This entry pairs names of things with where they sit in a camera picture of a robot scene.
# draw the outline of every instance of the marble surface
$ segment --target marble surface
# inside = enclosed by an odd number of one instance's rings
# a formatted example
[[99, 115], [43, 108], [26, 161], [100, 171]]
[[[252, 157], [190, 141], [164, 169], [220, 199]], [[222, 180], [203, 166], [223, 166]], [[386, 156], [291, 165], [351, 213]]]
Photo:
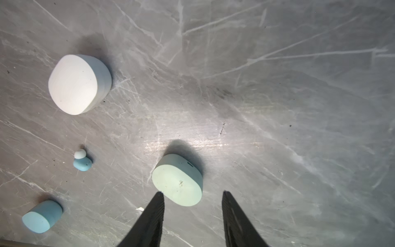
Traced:
[[[163, 247], [225, 246], [230, 191], [273, 247], [390, 246], [395, 236], [392, 0], [0, 1], [0, 236], [116, 246], [164, 153], [199, 166], [199, 204], [166, 199]], [[48, 93], [66, 54], [113, 86], [71, 116]], [[72, 165], [81, 145], [93, 159]], [[21, 217], [53, 198], [46, 233]]]

